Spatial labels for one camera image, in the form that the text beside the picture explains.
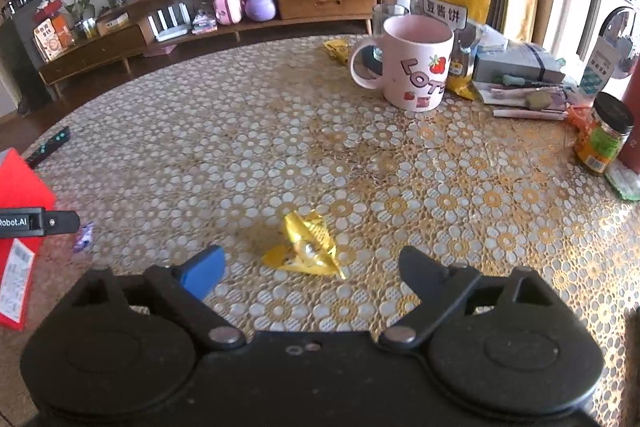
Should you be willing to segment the small purple candy packet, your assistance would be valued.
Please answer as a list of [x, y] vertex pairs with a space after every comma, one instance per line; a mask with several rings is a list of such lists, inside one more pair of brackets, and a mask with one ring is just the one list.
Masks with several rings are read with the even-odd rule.
[[80, 253], [81, 251], [84, 251], [92, 244], [93, 229], [94, 229], [93, 221], [89, 221], [85, 225], [81, 225], [75, 239], [75, 243], [73, 247], [74, 253]]

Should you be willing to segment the yellow snack wrapper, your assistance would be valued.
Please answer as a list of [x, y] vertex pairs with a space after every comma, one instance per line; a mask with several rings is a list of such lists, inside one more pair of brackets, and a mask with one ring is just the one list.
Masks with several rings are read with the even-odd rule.
[[297, 211], [288, 213], [282, 223], [282, 244], [272, 247], [262, 256], [262, 262], [275, 270], [339, 277], [346, 279], [337, 260], [337, 245], [326, 220], [312, 210], [306, 216]]

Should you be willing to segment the red cardboard box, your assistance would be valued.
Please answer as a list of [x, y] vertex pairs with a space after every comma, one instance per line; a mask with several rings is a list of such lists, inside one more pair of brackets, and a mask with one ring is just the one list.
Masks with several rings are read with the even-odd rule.
[[42, 236], [27, 236], [35, 228], [33, 209], [52, 210], [55, 196], [14, 148], [1, 153], [1, 325], [21, 331], [26, 323], [32, 269]]

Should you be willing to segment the black remote control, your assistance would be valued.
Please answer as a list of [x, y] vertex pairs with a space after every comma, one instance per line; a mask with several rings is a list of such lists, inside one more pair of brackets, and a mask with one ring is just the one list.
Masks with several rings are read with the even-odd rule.
[[30, 168], [36, 169], [43, 161], [56, 152], [62, 145], [70, 141], [70, 127], [65, 126], [52, 135], [49, 140], [42, 142], [26, 159]]

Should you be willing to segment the black cabinet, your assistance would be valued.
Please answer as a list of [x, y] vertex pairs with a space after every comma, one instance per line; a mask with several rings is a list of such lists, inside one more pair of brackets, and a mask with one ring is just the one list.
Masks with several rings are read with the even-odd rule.
[[35, 112], [52, 101], [39, 75], [42, 58], [34, 41], [34, 21], [29, 13], [15, 13], [1, 23], [1, 64], [20, 91], [18, 110]]

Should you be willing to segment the grey box on table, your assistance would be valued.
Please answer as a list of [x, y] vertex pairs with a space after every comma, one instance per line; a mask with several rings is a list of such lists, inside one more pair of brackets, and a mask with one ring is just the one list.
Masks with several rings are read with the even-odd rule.
[[500, 52], [478, 52], [473, 79], [495, 82], [498, 77], [510, 75], [546, 83], [561, 83], [564, 72], [555, 57], [533, 43], [510, 43]]

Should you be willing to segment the small glass jar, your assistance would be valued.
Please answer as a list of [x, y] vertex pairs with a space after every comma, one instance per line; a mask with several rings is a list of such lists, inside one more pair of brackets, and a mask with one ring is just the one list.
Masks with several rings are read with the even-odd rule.
[[634, 129], [634, 115], [613, 95], [601, 92], [578, 132], [574, 152], [588, 170], [603, 174]]

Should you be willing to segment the pink mug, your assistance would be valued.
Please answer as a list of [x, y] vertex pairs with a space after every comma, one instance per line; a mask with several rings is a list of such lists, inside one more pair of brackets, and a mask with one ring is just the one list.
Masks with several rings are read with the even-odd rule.
[[[382, 51], [382, 75], [368, 79], [356, 71], [356, 57], [367, 46]], [[368, 90], [382, 92], [402, 110], [420, 113], [439, 106], [446, 81], [454, 33], [447, 24], [426, 15], [388, 18], [381, 35], [365, 38], [352, 48], [348, 68], [352, 79]]]

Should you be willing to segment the white router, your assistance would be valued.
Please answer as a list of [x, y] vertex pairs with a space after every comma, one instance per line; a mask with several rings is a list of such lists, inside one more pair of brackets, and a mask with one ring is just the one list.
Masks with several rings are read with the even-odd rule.
[[184, 37], [192, 29], [191, 14], [182, 2], [152, 12], [148, 15], [148, 22], [158, 43]]

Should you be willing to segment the yellow biscuit bag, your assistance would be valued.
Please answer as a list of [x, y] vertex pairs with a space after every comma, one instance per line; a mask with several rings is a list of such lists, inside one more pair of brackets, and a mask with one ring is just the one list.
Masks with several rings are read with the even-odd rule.
[[445, 23], [454, 34], [446, 88], [474, 100], [471, 87], [475, 54], [488, 19], [491, 0], [411, 0], [411, 12]]

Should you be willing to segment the wooden TV cabinet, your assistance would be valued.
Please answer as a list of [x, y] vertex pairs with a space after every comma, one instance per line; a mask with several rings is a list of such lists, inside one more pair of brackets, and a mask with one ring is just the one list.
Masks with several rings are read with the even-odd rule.
[[339, 22], [340, 20], [362, 20], [371, 23], [373, 5], [381, 0], [274, 0], [277, 15], [269, 22], [257, 23], [246, 14], [235, 25], [217, 25], [214, 30], [193, 31], [184, 37], [158, 43], [152, 34], [148, 15], [175, 3], [184, 3], [191, 14], [192, 22], [198, 12], [213, 15], [214, 0], [131, 0], [98, 17], [96, 29], [99, 35], [67, 49], [39, 69], [44, 85], [55, 92], [60, 84], [76, 75], [89, 72], [108, 64], [126, 64], [131, 57], [160, 52], [165, 46], [178, 46], [224, 34], [241, 38], [244, 31], [269, 27]]

